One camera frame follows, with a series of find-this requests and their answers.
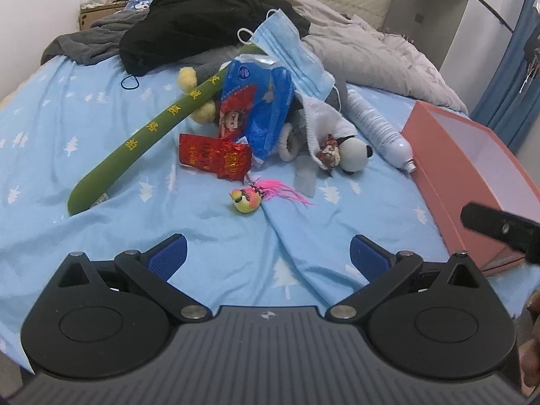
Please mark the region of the black clothing pile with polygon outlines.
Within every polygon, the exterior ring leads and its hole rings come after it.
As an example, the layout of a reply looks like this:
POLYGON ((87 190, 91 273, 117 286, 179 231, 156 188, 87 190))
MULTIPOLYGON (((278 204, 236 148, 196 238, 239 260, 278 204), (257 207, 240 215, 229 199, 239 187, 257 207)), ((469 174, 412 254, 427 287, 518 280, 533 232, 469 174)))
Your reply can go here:
POLYGON ((129 74, 139 77, 211 49, 236 45, 237 31, 255 30, 271 9, 285 12, 301 37, 308 34, 310 21, 287 0, 154 0, 146 18, 121 39, 121 62, 129 74))

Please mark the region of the light blue bed sheet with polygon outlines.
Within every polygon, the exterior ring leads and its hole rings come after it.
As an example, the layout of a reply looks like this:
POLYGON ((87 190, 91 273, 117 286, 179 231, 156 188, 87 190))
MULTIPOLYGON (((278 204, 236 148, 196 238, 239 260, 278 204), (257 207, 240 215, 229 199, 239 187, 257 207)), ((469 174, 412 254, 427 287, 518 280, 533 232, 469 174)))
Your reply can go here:
POLYGON ((4 100, 1 349, 19 365, 27 364, 23 322, 72 251, 109 260, 180 233, 188 259, 170 281, 211 309, 327 309, 365 284, 349 256, 357 234, 433 262, 449 257, 412 178, 379 156, 352 177, 320 177, 310 206, 275 198, 239 214, 232 182, 180 165, 180 134, 211 133, 189 120, 146 152, 105 202, 71 216, 78 181, 180 97, 178 72, 167 66, 132 79, 116 58, 84 67, 58 57, 4 100))

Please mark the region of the grey duvet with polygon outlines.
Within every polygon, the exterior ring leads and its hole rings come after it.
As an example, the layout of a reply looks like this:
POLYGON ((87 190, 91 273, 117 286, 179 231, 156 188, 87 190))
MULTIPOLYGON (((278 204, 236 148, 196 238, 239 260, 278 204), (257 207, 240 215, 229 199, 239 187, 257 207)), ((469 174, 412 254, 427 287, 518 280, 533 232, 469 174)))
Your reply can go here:
POLYGON ((304 44, 336 78, 468 114, 435 65, 403 37, 379 32, 358 15, 347 18, 318 0, 287 1, 310 21, 304 44))

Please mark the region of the small panda plush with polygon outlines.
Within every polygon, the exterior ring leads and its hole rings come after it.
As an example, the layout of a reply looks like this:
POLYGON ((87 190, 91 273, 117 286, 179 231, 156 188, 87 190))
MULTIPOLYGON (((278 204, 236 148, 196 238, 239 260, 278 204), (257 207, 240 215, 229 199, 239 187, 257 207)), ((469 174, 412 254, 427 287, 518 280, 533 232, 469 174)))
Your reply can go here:
POLYGON ((342 137, 337 140, 340 154, 339 167, 346 174, 355 174, 366 168, 373 156, 373 148, 356 136, 342 137))

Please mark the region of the white spray bottle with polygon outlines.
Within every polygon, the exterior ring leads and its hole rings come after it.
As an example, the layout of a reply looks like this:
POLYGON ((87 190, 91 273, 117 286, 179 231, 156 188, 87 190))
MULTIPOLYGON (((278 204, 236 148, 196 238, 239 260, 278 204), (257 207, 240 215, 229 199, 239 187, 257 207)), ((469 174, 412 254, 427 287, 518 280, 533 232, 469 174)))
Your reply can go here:
POLYGON ((356 90, 348 90, 345 112, 388 164, 407 174, 416 171, 413 149, 408 140, 356 90))

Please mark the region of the blue surgical mask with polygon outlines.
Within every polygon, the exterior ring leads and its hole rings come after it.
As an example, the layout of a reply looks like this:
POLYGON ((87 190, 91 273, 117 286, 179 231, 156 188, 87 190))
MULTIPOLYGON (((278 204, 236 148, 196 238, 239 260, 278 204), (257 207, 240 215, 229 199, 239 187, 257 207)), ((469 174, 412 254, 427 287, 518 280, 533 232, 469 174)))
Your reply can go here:
POLYGON ((237 37, 244 45, 258 47, 279 60, 291 73, 300 94, 325 101, 332 92, 335 78, 302 42, 298 29, 281 9, 269 10, 265 21, 253 32, 241 27, 237 37))

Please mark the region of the small brown figurine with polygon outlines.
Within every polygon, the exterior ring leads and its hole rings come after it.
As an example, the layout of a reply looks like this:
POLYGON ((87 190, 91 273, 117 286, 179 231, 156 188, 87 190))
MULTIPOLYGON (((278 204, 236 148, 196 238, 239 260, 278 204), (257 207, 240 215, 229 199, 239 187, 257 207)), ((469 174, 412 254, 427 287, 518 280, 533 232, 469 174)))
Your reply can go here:
POLYGON ((323 148, 317 154, 317 159, 329 173, 341 163, 338 142, 332 134, 327 135, 323 148))

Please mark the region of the pink cardboard box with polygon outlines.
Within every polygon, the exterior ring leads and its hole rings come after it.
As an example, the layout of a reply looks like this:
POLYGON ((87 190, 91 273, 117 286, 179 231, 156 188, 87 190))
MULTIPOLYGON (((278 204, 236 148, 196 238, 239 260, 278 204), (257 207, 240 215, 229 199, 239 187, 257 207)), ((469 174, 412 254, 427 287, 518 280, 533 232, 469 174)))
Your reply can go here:
POLYGON ((449 252, 466 250, 486 275, 523 262, 500 241, 468 231, 469 202, 539 221, 539 189, 494 132, 469 118, 418 101, 402 135, 414 153, 415 184, 449 252))

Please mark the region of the grey penguin plush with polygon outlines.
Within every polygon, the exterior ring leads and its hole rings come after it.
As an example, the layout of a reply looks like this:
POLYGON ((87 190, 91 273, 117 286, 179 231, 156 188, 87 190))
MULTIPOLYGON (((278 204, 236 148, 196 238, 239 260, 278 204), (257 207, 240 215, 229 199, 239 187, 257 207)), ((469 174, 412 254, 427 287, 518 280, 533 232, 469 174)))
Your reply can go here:
MULTIPOLYGON (((218 64, 209 63, 199 66, 198 68, 184 67, 180 69, 179 85, 184 91, 195 88, 199 82, 203 81, 203 76, 210 77, 212 71, 217 71, 218 64)), ((335 88, 324 101, 342 113, 348 101, 348 93, 345 81, 336 79, 335 88)), ((218 106, 217 95, 211 98, 207 103, 204 103, 195 112, 190 115, 190 118, 200 125, 210 123, 218 123, 218 106)), ((306 124, 304 118, 304 110, 301 102, 295 98, 291 103, 286 124, 283 126, 278 143, 277 152, 283 161, 291 161, 297 156, 299 148, 306 144, 306 124)))

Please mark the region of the blue plastic snack bag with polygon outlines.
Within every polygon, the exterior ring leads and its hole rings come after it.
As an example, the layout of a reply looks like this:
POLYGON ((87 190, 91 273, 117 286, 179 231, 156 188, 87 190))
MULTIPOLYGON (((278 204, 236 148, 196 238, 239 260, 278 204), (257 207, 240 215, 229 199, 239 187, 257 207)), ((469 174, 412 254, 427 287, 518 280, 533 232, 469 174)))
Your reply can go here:
POLYGON ((253 162, 262 165, 275 148, 293 97, 291 73, 279 60, 238 56, 221 91, 219 137, 249 144, 253 162))

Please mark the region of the red foil packet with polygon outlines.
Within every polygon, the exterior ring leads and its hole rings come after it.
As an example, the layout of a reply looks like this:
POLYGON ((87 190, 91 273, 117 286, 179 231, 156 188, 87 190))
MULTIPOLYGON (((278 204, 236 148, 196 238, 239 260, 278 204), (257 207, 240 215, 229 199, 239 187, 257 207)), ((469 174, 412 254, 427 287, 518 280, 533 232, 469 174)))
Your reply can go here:
POLYGON ((180 134, 179 159, 217 178, 243 181, 252 166, 252 149, 248 144, 196 134, 180 134))

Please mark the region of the blue curtain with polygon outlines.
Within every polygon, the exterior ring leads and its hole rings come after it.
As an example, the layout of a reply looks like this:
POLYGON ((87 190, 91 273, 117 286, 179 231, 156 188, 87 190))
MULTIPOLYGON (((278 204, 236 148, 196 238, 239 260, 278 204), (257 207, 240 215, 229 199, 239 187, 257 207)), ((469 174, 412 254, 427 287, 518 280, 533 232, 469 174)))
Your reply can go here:
POLYGON ((517 153, 539 118, 539 0, 524 0, 504 56, 470 118, 517 153))

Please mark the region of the dark grey blanket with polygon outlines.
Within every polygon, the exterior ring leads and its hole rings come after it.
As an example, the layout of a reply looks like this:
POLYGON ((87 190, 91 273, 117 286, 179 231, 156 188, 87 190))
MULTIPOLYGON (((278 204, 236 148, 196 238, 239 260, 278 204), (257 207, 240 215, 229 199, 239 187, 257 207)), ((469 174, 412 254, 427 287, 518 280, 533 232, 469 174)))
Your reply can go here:
POLYGON ((40 64, 64 56, 79 65, 90 66, 118 55, 123 36, 147 14, 148 10, 121 10, 93 22, 86 30, 60 35, 46 46, 40 64))

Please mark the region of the green plush stick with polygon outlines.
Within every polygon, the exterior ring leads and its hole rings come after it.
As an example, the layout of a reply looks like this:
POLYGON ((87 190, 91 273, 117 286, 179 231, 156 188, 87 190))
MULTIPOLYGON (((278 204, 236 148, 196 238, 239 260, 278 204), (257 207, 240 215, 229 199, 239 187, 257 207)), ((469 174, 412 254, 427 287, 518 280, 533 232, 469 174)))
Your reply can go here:
POLYGON ((72 189, 67 202, 73 216, 90 209, 147 150, 222 89, 230 65, 189 90, 143 125, 85 175, 72 189))

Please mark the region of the pink feathered bird toy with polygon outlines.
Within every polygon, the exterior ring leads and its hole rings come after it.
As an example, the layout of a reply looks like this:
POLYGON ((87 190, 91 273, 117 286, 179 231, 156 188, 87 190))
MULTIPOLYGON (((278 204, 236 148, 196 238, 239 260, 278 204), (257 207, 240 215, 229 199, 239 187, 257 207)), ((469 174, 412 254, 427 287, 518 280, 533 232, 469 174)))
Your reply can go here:
POLYGON ((234 208, 242 213, 249 214, 261 206, 265 200, 276 197, 299 202, 310 206, 311 203, 294 188, 278 180, 260 180, 251 182, 247 187, 235 188, 229 193, 234 208))

